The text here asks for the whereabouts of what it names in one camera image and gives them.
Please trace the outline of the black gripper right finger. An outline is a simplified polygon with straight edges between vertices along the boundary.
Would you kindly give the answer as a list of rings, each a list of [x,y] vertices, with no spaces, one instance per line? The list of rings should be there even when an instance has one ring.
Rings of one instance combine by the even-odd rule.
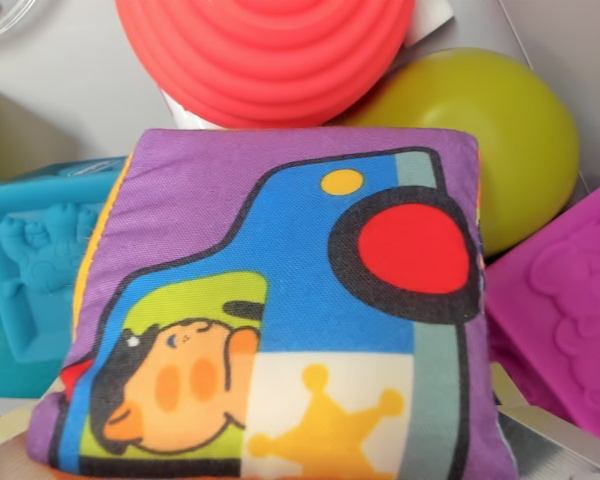
[[[600,439],[534,406],[499,407],[522,479],[600,479]]]

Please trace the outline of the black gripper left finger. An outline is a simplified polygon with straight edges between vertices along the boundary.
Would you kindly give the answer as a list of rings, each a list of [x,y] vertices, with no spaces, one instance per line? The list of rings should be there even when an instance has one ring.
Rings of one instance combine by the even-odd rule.
[[[29,405],[0,416],[0,479],[35,479],[38,474],[26,452],[32,410]]]

